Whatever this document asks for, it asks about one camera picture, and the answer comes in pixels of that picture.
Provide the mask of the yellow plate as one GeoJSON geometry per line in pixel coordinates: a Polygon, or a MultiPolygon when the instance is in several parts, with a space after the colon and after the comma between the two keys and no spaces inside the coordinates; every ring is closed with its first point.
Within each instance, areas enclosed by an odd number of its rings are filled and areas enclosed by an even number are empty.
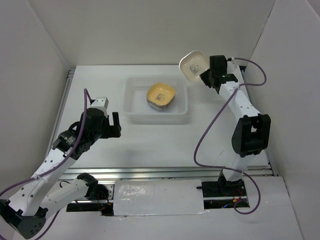
{"type": "Polygon", "coordinates": [[[155,83],[146,93],[147,103],[157,110],[166,109],[176,96],[176,90],[165,83],[155,83]]]}

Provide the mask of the cream plate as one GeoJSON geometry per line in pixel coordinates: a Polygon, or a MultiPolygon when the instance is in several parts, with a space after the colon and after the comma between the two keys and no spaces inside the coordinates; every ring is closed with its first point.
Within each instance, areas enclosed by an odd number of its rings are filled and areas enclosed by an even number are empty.
{"type": "Polygon", "coordinates": [[[200,75],[210,67],[209,57],[202,51],[194,50],[179,62],[179,69],[185,78],[193,83],[201,81],[200,75]]]}

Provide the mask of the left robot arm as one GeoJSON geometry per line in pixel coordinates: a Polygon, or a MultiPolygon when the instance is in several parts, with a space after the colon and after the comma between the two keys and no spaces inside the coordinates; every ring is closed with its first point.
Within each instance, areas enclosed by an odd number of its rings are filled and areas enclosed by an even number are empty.
{"type": "Polygon", "coordinates": [[[106,111],[88,108],[54,141],[49,154],[30,179],[9,199],[1,199],[0,216],[26,240],[35,237],[49,217],[79,198],[108,199],[110,190],[88,173],[50,193],[62,174],[99,139],[119,138],[118,112],[110,124],[106,111]]]}

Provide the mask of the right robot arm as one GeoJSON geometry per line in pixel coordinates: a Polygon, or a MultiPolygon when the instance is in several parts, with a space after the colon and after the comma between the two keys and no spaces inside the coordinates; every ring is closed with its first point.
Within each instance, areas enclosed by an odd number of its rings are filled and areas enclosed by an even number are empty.
{"type": "Polygon", "coordinates": [[[243,84],[233,73],[228,73],[227,68],[225,56],[213,55],[209,58],[209,68],[200,75],[206,86],[214,88],[223,97],[236,120],[231,137],[236,157],[230,167],[220,171],[217,181],[202,184],[205,197],[231,196],[243,187],[243,172],[269,143],[271,118],[252,105],[241,89],[243,84]]]}

